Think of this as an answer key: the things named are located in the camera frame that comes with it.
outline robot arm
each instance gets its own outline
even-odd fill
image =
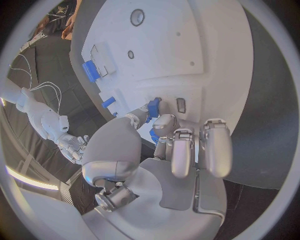
[[[20,88],[8,78],[0,96],[16,108],[27,113],[32,127],[43,139],[50,139],[59,147],[61,153],[72,163],[82,164],[82,156],[89,137],[75,137],[67,133],[69,122],[67,116],[60,116],[49,106],[35,100],[33,93],[27,88]]]

